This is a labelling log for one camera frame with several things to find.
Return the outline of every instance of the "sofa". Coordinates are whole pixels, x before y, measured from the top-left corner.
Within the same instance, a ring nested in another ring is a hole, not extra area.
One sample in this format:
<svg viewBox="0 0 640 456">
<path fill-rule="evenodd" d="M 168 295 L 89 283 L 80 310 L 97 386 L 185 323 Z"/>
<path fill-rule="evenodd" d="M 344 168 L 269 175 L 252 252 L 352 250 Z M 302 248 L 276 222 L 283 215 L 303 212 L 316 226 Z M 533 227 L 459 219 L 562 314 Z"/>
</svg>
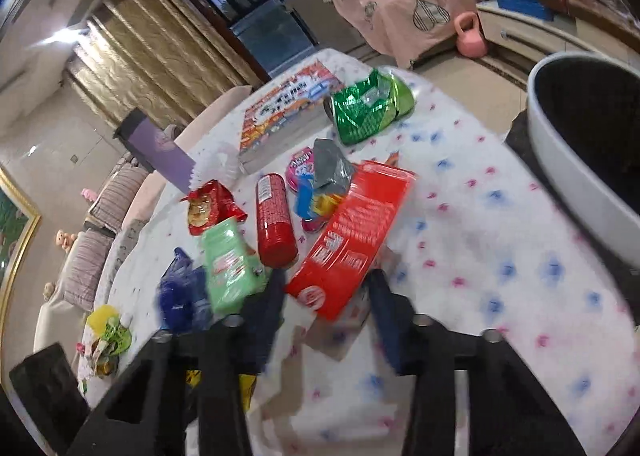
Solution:
<svg viewBox="0 0 640 456">
<path fill-rule="evenodd" d="M 175 138 L 176 144 L 189 152 L 252 90 L 238 86 L 222 94 Z M 158 172 L 143 172 L 129 154 L 118 162 L 66 256 L 55 292 L 40 308 L 34 352 L 59 342 L 69 363 L 77 367 L 76 344 L 86 318 L 108 301 L 113 278 L 151 219 L 165 185 Z"/>
</svg>

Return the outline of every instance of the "gold picture frame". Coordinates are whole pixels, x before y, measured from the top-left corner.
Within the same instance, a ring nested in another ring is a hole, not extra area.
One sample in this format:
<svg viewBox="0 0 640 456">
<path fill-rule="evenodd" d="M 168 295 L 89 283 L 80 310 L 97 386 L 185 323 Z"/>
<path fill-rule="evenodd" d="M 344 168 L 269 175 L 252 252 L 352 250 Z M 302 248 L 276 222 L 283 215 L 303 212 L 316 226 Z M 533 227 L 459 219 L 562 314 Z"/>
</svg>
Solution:
<svg viewBox="0 0 640 456">
<path fill-rule="evenodd" d="M 15 276 L 40 218 L 36 206 L 0 167 L 0 349 Z"/>
</svg>

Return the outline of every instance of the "table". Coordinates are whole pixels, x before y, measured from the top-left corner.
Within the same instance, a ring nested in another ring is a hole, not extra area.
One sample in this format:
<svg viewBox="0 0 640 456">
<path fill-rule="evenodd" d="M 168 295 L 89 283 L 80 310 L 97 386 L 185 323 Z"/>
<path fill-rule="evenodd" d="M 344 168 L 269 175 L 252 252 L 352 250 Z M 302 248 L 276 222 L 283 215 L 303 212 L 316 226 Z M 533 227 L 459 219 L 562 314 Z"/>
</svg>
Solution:
<svg viewBox="0 0 640 456">
<path fill-rule="evenodd" d="M 333 50 L 301 64 L 316 59 L 345 83 L 370 71 Z M 590 247 L 513 152 L 428 81 L 404 75 L 421 90 L 412 116 L 345 149 L 356 162 L 384 161 L 398 150 L 400 166 L 419 175 L 390 238 L 389 246 L 402 253 L 390 274 L 392 290 L 452 330 L 502 331 L 587 454 L 602 456 L 640 406 L 639 357 L 624 300 Z M 191 152 L 196 161 L 221 141 L 239 142 L 244 110 L 263 91 L 203 137 Z M 327 126 L 317 136 L 334 137 L 334 131 Z M 239 181 L 234 196 L 249 214 L 241 228 L 251 245 L 257 179 L 284 172 L 291 153 L 314 138 Z M 156 289 L 173 249 L 181 246 L 194 258 L 201 255 L 197 239 L 188 234 L 187 203 L 178 202 L 179 197 L 175 187 L 165 188 L 114 280 L 109 304 L 133 315 L 133 342 L 121 357 L 120 371 L 160 327 Z M 303 259 L 315 236 L 305 235 L 297 219 L 294 230 Z M 361 331 L 323 330 L 292 298 L 283 315 L 247 413 L 254 454 L 400 454 L 413 380 L 393 375 L 371 317 Z M 188 441 L 194 452 L 193 427 Z"/>
</svg>

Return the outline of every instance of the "board game box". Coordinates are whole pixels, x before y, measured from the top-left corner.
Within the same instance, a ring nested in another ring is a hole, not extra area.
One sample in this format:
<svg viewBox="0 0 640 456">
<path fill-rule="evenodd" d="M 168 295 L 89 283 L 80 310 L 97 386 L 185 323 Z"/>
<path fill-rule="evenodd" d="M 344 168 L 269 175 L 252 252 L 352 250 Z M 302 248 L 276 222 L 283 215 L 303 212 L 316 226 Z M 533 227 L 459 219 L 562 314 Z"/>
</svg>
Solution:
<svg viewBox="0 0 640 456">
<path fill-rule="evenodd" d="M 344 86 L 322 62 L 302 68 L 244 113 L 240 165 L 251 174 L 330 123 L 323 100 Z"/>
</svg>

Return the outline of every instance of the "red tube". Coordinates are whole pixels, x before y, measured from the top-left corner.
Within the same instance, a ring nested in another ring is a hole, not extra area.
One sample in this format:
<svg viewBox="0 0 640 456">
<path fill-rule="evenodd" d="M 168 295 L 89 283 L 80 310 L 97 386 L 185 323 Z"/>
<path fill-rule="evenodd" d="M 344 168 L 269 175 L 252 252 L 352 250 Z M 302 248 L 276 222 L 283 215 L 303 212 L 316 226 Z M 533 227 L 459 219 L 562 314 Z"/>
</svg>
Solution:
<svg viewBox="0 0 640 456">
<path fill-rule="evenodd" d="M 265 266 L 283 268 L 298 255 L 284 179 L 267 174 L 255 185 L 258 255 Z"/>
</svg>

